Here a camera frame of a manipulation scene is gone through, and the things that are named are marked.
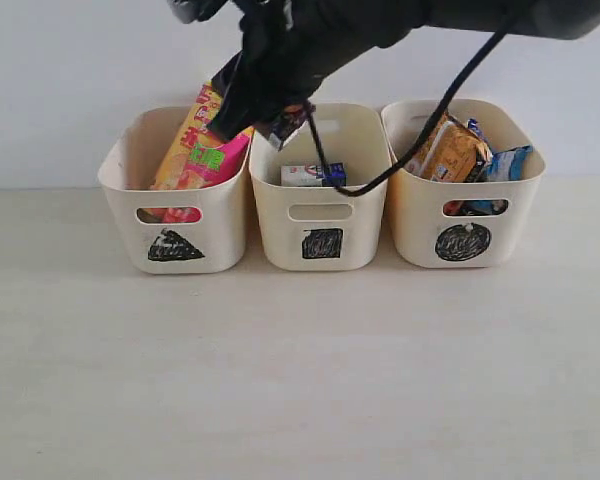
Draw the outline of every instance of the white wall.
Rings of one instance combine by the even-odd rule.
[[[143,110],[189,103],[236,51],[239,16],[182,26],[161,0],[0,2],[0,188],[91,186]],[[318,100],[438,97],[485,34],[421,30],[332,77]],[[552,173],[600,173],[600,29],[509,38],[463,91],[504,106]]]

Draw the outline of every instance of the white table surface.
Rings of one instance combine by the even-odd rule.
[[[151,277],[97,190],[0,192],[0,480],[600,479],[600,178],[514,259]]]

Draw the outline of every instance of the black wire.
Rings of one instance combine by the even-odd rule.
[[[455,80],[451,83],[451,86],[448,88],[442,100],[431,114],[427,123],[425,123],[424,128],[420,132],[420,135],[416,139],[415,143],[411,146],[409,151],[404,154],[404,156],[394,163],[390,168],[385,170],[382,174],[374,178],[371,182],[369,182],[364,187],[359,188],[358,190],[349,190],[344,187],[340,187],[335,185],[331,180],[331,170],[329,168],[329,163],[327,162],[327,158],[324,153],[324,148],[322,147],[322,142],[320,140],[320,135],[318,134],[318,129],[316,127],[315,119],[313,118],[312,106],[309,100],[305,100],[303,107],[304,111],[307,115],[307,120],[309,122],[309,128],[311,129],[311,136],[313,137],[313,142],[315,143],[316,150],[318,152],[318,157],[320,158],[320,164],[322,165],[322,169],[324,171],[324,176],[327,180],[327,184],[333,187],[342,195],[347,197],[361,197],[369,193],[374,188],[381,185],[384,181],[388,180],[391,175],[394,175],[399,170],[404,168],[411,158],[418,153],[418,151],[425,144],[429,136],[433,133],[438,125],[438,122],[442,118],[442,115],[449,108],[451,101],[458,93],[458,90],[464,85],[467,79],[471,76],[471,74],[480,66],[480,64],[484,61],[485,58],[489,56],[489,54],[500,44],[500,42],[507,36],[507,34],[513,29],[513,27],[518,23],[520,18],[527,13],[528,10],[533,7],[538,0],[528,0],[519,5],[518,8],[511,11],[509,15],[503,20],[502,24],[496,30],[496,32],[489,38],[487,43],[485,43],[480,50],[474,55],[474,57],[467,63],[467,65],[462,69],[462,71],[458,74]]]

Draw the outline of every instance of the white plastic bin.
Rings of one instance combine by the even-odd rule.
[[[429,100],[403,101],[383,110],[393,161],[407,152],[436,105]],[[497,151],[532,144],[493,104],[456,100],[449,111],[461,121],[476,118]],[[505,262],[520,238],[544,171],[545,162],[535,148],[518,182],[435,183],[401,170],[390,180],[388,200],[396,248],[406,260],[426,268],[490,267]],[[500,199],[509,205],[499,216],[443,214],[444,205],[453,200]]]
[[[213,273],[234,266],[246,246],[247,168],[201,190],[149,191],[160,163],[187,116],[168,107],[141,115],[118,140],[98,178],[133,264],[153,274]],[[148,224],[138,209],[195,207],[194,224]]]
[[[319,105],[315,114],[327,160],[342,162],[349,188],[368,183],[391,165],[378,114],[348,104]],[[386,185],[360,198],[328,187],[281,187],[283,165],[319,164],[307,126],[277,152],[259,135],[250,172],[267,258],[295,271],[354,270],[376,254]]]

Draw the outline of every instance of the black triangle drawing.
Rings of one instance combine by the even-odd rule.
[[[204,254],[200,250],[173,230],[166,228],[149,247],[149,260],[152,262],[184,262],[201,258],[204,258]]]

